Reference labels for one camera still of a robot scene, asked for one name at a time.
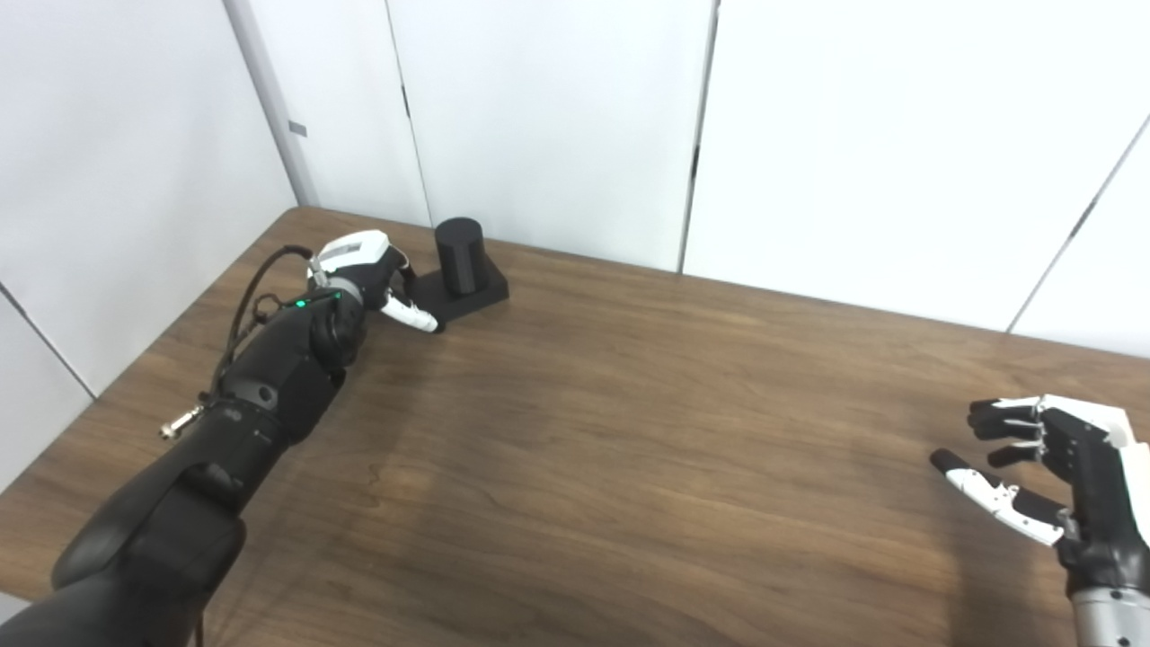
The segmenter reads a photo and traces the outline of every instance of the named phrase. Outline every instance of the metal connector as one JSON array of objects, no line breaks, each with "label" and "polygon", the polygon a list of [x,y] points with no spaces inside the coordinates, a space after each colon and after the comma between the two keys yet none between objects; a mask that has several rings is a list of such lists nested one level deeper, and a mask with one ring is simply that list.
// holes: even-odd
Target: metal connector
[{"label": "metal connector", "polygon": [[179,418],[176,418],[171,423],[164,423],[160,426],[160,438],[163,440],[179,440],[179,437],[184,433],[184,428],[191,425],[197,418],[204,414],[204,406],[197,405],[195,409],[184,414]]},{"label": "metal connector", "polygon": [[308,259],[307,263],[312,268],[312,277],[315,279],[315,284],[320,287],[327,287],[328,272],[323,270],[323,265],[320,263],[320,256],[313,255]]}]

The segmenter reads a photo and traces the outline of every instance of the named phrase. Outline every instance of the black robotic arm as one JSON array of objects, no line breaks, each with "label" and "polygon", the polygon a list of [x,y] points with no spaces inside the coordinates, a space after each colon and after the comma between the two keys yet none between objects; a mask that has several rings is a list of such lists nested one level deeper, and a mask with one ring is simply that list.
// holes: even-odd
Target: black robotic arm
[{"label": "black robotic arm", "polygon": [[[237,354],[239,321],[281,255],[308,256],[308,288],[269,315]],[[289,447],[305,440],[344,384],[368,310],[439,332],[392,278],[414,278],[382,231],[284,247],[240,302],[201,403],[166,425],[179,444],[93,515],[52,572],[55,590],[0,626],[2,647],[184,647],[239,555],[245,506]]]}]

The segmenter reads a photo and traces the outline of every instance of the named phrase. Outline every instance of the robotic arm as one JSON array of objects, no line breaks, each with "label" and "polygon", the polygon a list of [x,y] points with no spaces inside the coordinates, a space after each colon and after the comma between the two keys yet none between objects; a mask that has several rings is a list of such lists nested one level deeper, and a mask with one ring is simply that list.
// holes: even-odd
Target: robotic arm
[{"label": "robotic arm", "polygon": [[980,440],[1015,442],[992,468],[1043,464],[1071,485],[1063,506],[975,470],[949,450],[930,462],[963,494],[1011,529],[1052,546],[1066,569],[1079,645],[1150,645],[1150,447],[1126,413],[1058,396],[980,401],[967,423]]},{"label": "robotic arm", "polygon": [[[270,314],[256,309],[247,332],[260,322],[263,330],[237,355],[256,283],[291,253],[308,257],[307,290]],[[365,313],[443,330],[392,286],[397,275],[415,277],[382,231],[345,236],[314,256],[288,246],[269,257],[201,403],[161,430],[186,438],[103,503],[56,562],[55,592],[0,626],[0,646],[184,647],[244,546],[244,508],[339,393]]]}]

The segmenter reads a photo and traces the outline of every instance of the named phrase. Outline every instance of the robot finger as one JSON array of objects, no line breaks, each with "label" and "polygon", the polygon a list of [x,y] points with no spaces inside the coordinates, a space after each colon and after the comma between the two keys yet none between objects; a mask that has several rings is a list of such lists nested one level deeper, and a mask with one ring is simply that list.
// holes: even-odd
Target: robot finger
[{"label": "robot finger", "polygon": [[1046,546],[1053,546],[1065,534],[1066,507],[1061,503],[975,470],[948,449],[931,454],[930,463],[959,492],[1011,530]]},{"label": "robot finger", "polygon": [[1042,453],[1043,447],[1041,442],[1015,442],[988,454],[987,464],[999,470],[1023,461],[1035,462],[1042,456]]},{"label": "robot finger", "polygon": [[966,424],[979,440],[1007,438],[1033,441],[1042,434],[1035,405],[1038,399],[984,400],[971,403]]}]

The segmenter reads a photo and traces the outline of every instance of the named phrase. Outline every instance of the black cable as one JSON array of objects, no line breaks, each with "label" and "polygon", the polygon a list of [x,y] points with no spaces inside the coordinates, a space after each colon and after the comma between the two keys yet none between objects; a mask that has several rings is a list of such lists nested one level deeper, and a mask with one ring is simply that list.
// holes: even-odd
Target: black cable
[{"label": "black cable", "polygon": [[224,345],[223,355],[220,356],[220,362],[216,364],[215,371],[212,373],[212,385],[206,394],[206,400],[215,400],[220,395],[220,380],[223,378],[223,372],[235,360],[236,348],[239,346],[239,342],[243,341],[244,337],[247,337],[247,334],[251,333],[251,330],[248,330],[245,331],[243,337],[240,337],[239,325],[244,321],[244,313],[247,311],[247,305],[252,300],[252,294],[255,293],[255,287],[259,286],[260,280],[263,278],[263,275],[268,272],[268,269],[270,269],[277,260],[289,254],[296,254],[301,256],[304,260],[310,260],[313,255],[312,249],[307,247],[300,245],[284,245],[264,259],[264,261],[260,264],[260,268],[255,270],[252,279],[247,283],[247,288],[244,290],[244,295],[239,299],[239,306],[236,308],[236,316],[231,319],[231,329],[228,330],[228,342]]}]

